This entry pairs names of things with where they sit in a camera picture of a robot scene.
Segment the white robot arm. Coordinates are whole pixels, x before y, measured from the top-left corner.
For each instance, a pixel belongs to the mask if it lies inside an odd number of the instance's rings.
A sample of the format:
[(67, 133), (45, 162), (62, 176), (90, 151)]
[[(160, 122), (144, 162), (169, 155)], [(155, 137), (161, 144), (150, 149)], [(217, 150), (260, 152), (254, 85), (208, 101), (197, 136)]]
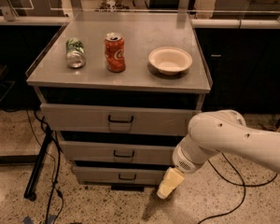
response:
[(226, 152), (253, 161), (280, 174), (280, 133), (252, 129), (234, 110), (203, 112), (194, 116), (188, 133), (175, 147), (173, 166), (159, 185), (157, 195), (165, 199), (210, 158)]

